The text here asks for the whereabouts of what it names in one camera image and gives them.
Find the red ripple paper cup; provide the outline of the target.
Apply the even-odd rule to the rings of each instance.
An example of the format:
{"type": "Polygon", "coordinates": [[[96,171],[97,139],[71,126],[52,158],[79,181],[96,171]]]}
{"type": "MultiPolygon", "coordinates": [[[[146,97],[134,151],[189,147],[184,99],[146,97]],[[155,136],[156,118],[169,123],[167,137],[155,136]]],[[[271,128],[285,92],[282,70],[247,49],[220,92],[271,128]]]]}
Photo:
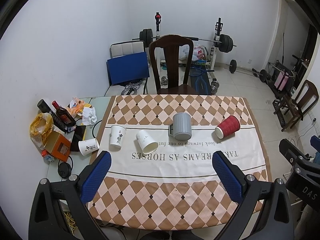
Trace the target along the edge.
{"type": "Polygon", "coordinates": [[[234,134],[238,130],[240,130],[239,120],[234,115],[230,115],[228,118],[223,120],[223,122],[216,126],[215,134],[219,139],[223,139],[234,134]]]}

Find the wooden chair at right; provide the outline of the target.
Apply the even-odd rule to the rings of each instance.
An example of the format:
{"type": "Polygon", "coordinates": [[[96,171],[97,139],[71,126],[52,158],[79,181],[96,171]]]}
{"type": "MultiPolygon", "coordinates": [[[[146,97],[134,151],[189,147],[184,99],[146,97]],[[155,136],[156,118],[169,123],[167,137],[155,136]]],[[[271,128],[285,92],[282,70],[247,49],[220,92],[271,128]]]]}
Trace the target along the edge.
{"type": "Polygon", "coordinates": [[[295,98],[288,95],[272,102],[274,115],[277,116],[281,131],[292,129],[309,113],[319,100],[319,93],[314,83],[305,80],[295,98]]]}

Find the orange cardboard box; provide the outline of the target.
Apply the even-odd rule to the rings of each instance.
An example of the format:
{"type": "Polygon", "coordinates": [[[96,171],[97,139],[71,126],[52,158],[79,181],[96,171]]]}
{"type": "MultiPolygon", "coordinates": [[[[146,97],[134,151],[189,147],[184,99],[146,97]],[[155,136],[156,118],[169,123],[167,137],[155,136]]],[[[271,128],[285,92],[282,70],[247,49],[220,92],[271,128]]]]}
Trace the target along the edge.
{"type": "Polygon", "coordinates": [[[61,133],[52,131],[47,138],[44,149],[56,159],[66,162],[70,155],[71,142],[61,133]]]}

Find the black wallet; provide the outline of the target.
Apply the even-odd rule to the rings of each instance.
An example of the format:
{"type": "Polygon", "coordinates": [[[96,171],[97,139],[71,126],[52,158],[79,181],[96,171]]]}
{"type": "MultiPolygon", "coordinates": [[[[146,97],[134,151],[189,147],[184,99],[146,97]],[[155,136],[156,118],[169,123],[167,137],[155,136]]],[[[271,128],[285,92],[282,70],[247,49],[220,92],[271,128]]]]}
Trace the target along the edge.
{"type": "Polygon", "coordinates": [[[79,142],[83,141],[84,137],[85,137],[85,133],[86,133],[86,126],[84,125],[80,125],[80,126],[76,126],[74,133],[73,133],[73,137],[71,140],[71,147],[70,147],[70,151],[71,152],[79,152],[79,142]]]}

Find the yellow plastic bag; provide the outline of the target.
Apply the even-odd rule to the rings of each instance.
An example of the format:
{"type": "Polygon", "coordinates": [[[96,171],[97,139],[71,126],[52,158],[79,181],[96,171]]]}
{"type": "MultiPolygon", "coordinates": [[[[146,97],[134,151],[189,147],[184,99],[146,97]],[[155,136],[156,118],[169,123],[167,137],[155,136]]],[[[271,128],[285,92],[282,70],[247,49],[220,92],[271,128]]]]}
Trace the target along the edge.
{"type": "Polygon", "coordinates": [[[29,136],[37,150],[44,150],[47,138],[54,129],[53,119],[48,113],[40,113],[29,126],[29,136]]]}

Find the pink exercise machine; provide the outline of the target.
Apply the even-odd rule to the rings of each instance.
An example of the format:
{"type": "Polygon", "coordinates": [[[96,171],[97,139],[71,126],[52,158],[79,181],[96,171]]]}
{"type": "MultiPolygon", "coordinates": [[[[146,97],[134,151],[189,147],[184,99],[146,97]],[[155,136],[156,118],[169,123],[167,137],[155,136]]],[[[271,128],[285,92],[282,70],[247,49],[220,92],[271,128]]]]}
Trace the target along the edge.
{"type": "Polygon", "coordinates": [[[296,74],[293,70],[282,65],[278,60],[275,63],[269,62],[267,65],[270,79],[266,84],[273,92],[276,99],[284,95],[289,95],[296,79],[296,74]]]}

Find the dark liquor bottle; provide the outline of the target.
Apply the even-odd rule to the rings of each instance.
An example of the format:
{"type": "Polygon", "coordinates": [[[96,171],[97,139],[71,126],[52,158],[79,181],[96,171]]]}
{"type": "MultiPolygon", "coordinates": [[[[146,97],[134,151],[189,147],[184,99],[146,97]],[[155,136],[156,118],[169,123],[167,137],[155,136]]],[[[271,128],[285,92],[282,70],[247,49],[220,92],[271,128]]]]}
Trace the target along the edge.
{"type": "Polygon", "coordinates": [[[56,101],[53,101],[52,105],[56,109],[56,115],[67,127],[73,127],[76,125],[75,119],[71,116],[67,109],[61,107],[56,101]]]}

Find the small barbell on floor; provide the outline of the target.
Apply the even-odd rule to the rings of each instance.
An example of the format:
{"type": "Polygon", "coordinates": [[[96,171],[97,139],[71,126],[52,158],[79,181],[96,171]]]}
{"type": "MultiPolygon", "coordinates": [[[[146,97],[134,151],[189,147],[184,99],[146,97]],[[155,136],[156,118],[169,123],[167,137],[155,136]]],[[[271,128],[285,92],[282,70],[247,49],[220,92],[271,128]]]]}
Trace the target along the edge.
{"type": "Polygon", "coordinates": [[[264,70],[264,69],[257,71],[253,68],[246,69],[246,68],[238,67],[237,61],[234,59],[232,59],[229,64],[226,64],[226,66],[228,66],[228,70],[231,74],[233,74],[235,72],[240,72],[242,74],[248,74],[248,75],[253,75],[255,77],[258,77],[259,80],[263,83],[265,83],[267,81],[268,74],[267,74],[266,70],[264,70]]]}

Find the crumpled white tissue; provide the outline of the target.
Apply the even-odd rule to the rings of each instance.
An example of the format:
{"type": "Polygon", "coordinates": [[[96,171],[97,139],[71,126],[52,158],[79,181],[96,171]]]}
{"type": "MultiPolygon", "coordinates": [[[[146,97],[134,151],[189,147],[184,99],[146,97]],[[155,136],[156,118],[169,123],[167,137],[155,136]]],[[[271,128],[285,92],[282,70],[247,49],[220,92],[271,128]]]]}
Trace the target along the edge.
{"type": "Polygon", "coordinates": [[[97,116],[94,107],[83,108],[82,123],[85,126],[95,125],[97,123],[97,116]]]}

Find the orange snack wrappers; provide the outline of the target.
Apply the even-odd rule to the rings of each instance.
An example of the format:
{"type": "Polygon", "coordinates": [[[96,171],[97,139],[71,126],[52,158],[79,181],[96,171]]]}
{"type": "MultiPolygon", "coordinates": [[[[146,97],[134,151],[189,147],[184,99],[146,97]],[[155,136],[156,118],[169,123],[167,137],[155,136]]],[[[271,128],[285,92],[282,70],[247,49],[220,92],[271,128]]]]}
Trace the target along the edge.
{"type": "Polygon", "coordinates": [[[72,98],[71,102],[67,106],[67,111],[72,117],[82,116],[85,107],[91,108],[92,105],[85,103],[84,100],[79,98],[72,98]]]}

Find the black bottle box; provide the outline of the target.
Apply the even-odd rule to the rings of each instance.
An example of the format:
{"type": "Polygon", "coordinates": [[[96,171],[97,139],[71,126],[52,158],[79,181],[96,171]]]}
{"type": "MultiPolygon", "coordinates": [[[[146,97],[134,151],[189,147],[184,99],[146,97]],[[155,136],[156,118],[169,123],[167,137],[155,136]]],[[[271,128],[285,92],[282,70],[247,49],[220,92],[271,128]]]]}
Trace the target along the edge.
{"type": "Polygon", "coordinates": [[[64,133],[67,132],[66,125],[61,121],[61,119],[54,113],[54,111],[47,105],[47,103],[43,99],[41,99],[37,103],[37,107],[42,113],[48,113],[51,115],[53,123],[57,128],[59,128],[64,133]]]}

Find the checkered tablecloth with text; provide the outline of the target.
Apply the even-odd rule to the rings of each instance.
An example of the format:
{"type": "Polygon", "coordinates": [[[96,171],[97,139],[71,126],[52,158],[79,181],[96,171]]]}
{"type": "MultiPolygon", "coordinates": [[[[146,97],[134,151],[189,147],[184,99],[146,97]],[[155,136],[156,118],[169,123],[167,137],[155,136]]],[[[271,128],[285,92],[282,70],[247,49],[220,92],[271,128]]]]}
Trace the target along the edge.
{"type": "Polygon", "coordinates": [[[212,167],[221,151],[245,174],[270,181],[270,163],[257,122],[245,98],[204,95],[112,96],[97,139],[112,164],[95,197],[91,215],[108,223],[145,230],[186,230],[226,223],[236,208],[212,167]],[[192,137],[168,135],[176,113],[191,116],[192,137]],[[240,130],[219,139],[215,128],[230,115],[240,130]],[[121,148],[110,145],[113,125],[126,128],[121,148]],[[136,139],[150,132],[159,146],[143,154],[136,139]]]}

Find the grey ribbed mug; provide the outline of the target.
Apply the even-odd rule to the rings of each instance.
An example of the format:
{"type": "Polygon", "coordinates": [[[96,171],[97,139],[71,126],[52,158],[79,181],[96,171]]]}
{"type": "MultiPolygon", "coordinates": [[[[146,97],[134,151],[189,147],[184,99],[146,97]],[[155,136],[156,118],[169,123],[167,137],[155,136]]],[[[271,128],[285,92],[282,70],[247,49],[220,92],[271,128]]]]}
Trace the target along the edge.
{"type": "Polygon", "coordinates": [[[168,135],[178,141],[188,141],[192,137],[191,116],[188,113],[176,113],[169,125],[168,135]]]}

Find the barbell with black plates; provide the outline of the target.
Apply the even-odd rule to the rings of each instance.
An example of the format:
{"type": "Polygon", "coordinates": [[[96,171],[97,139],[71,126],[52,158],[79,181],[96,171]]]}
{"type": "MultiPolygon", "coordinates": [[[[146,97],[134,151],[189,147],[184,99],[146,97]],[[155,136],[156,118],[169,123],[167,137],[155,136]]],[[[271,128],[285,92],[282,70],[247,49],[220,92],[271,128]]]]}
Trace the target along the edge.
{"type": "MultiPolygon", "coordinates": [[[[219,40],[207,40],[190,36],[186,36],[185,38],[188,38],[192,41],[212,42],[214,47],[218,48],[218,50],[222,53],[229,53],[232,51],[234,47],[236,47],[236,45],[233,42],[233,39],[229,35],[225,34],[221,34],[219,36],[219,40]]],[[[153,35],[152,29],[143,29],[139,32],[139,38],[133,38],[133,40],[143,41],[146,46],[149,46],[150,43],[153,42],[155,39],[158,39],[158,37],[153,35]]]]}

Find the white weight bench rack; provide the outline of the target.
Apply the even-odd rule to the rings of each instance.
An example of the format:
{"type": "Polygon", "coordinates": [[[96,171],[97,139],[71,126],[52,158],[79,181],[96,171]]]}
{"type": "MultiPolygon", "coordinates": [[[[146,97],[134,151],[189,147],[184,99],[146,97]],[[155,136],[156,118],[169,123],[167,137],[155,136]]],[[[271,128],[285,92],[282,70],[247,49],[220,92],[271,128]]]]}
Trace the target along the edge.
{"type": "MultiPolygon", "coordinates": [[[[160,29],[160,23],[161,23],[161,15],[159,12],[156,12],[155,15],[155,21],[156,21],[156,36],[152,38],[152,40],[157,40],[161,37],[161,29],[160,29]]],[[[214,37],[213,40],[205,40],[201,38],[195,38],[192,37],[191,39],[193,41],[208,41],[212,42],[212,47],[210,49],[210,53],[208,53],[207,61],[210,61],[210,76],[213,81],[216,80],[214,75],[214,64],[216,61],[217,51],[222,47],[221,43],[221,31],[222,31],[223,23],[221,22],[221,18],[218,18],[216,25],[215,25],[215,31],[214,31],[214,37]]]]}

